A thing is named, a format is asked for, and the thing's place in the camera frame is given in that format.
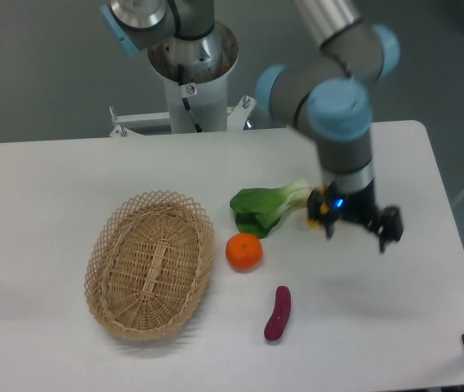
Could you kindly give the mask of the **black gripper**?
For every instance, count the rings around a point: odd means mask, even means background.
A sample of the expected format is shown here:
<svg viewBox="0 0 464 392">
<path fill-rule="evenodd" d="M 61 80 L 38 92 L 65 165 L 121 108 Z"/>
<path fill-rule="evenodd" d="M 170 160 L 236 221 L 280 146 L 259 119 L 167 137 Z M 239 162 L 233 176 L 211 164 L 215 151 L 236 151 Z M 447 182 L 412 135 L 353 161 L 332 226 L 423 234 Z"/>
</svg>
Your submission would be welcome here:
<svg viewBox="0 0 464 392">
<path fill-rule="evenodd" d="M 404 232 L 401 211 L 390 205 L 378 209 L 373 181 L 354 193 L 342 193 L 336 182 L 313 188 L 307 201 L 307 220 L 325 229 L 327 239 L 335 233 L 335 223 L 346 221 L 364 227 L 378 237 L 379 252 L 398 242 Z"/>
</svg>

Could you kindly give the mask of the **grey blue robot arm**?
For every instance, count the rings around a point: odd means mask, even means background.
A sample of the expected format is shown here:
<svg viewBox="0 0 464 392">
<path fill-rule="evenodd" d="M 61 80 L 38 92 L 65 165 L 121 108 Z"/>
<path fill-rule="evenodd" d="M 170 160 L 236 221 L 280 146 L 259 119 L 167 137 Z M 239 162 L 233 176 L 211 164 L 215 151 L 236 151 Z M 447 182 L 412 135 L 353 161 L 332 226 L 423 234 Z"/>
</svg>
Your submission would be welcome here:
<svg viewBox="0 0 464 392">
<path fill-rule="evenodd" d="M 319 58 L 294 70 L 274 65 L 257 80 L 257 106 L 316 145 L 323 184 L 306 197 L 308 220 L 332 236 L 337 221 L 375 234 L 380 248 L 404 231 L 397 206 L 379 208 L 374 191 L 366 84 L 389 74 L 400 47 L 383 25 L 364 23 L 352 1 L 300 1 Z M 163 79 L 175 133 L 224 131 L 227 76 L 238 58 L 231 31 L 211 1 L 108 1 L 100 13 L 130 56 L 146 52 Z"/>
</svg>

